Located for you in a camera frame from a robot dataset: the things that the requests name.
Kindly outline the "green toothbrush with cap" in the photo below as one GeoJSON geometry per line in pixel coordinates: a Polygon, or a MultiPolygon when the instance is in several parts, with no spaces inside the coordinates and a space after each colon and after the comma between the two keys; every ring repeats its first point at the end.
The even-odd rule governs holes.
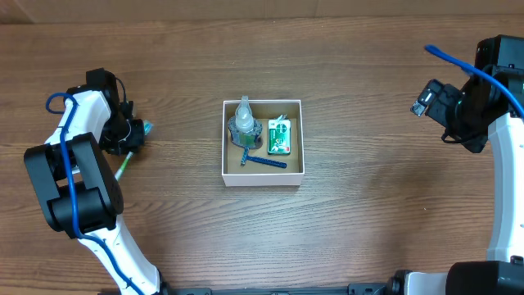
{"type": "MultiPolygon", "coordinates": [[[[145,120],[144,121],[144,134],[146,136],[149,135],[149,133],[151,132],[152,128],[153,128],[153,124],[148,121],[148,120],[145,120]]],[[[121,176],[123,175],[125,169],[126,169],[126,166],[128,165],[130,159],[132,158],[132,156],[134,155],[133,152],[129,152],[126,156],[126,158],[124,159],[123,163],[121,164],[121,166],[119,167],[119,169],[115,172],[115,179],[117,181],[120,180],[121,176]]]]}

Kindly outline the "green soap pack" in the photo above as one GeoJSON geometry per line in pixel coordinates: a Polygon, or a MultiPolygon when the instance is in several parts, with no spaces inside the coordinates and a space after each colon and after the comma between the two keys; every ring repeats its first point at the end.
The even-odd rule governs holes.
{"type": "Polygon", "coordinates": [[[280,115],[268,121],[268,154],[289,155],[291,153],[291,121],[280,115]]]}

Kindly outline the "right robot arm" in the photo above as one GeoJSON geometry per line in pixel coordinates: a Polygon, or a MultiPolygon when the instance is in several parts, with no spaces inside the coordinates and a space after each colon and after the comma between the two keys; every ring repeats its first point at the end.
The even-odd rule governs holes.
{"type": "Polygon", "coordinates": [[[443,273],[397,271],[380,294],[523,293],[523,95],[519,76],[471,78],[461,89],[433,79],[411,111],[445,128],[473,153],[490,144],[495,161],[495,217],[485,261],[458,262],[443,273]]]}

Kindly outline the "blue disposable razor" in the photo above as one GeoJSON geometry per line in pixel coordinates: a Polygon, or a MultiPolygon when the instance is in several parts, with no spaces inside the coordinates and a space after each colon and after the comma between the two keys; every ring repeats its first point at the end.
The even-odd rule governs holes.
{"type": "Polygon", "coordinates": [[[271,160],[271,159],[267,159],[263,157],[253,157],[249,155],[249,152],[250,152],[250,149],[248,147],[245,147],[244,152],[242,154],[242,158],[241,158],[241,163],[240,163],[241,166],[244,166],[248,161],[252,161],[252,162],[267,165],[267,166],[274,166],[274,167],[278,167],[282,169],[287,168],[287,163],[285,162],[275,161],[275,160],[271,160]]]}

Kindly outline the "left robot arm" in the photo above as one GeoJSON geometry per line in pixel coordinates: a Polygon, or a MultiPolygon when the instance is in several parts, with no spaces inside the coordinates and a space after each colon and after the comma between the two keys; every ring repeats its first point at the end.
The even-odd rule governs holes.
{"type": "Polygon", "coordinates": [[[105,158],[129,159],[149,130],[116,86],[82,85],[59,93],[64,108],[54,133],[26,150],[24,163],[43,216],[102,263],[122,294],[163,294],[160,271],[144,256],[124,222],[119,179],[105,158]]]}

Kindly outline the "clear pump soap bottle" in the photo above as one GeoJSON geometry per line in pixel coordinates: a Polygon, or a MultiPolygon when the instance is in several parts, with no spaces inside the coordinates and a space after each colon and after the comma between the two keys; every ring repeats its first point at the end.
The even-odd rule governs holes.
{"type": "Polygon", "coordinates": [[[228,130],[234,145],[249,149],[262,147],[263,125],[253,116],[247,96],[242,97],[234,116],[228,120],[228,130]]]}

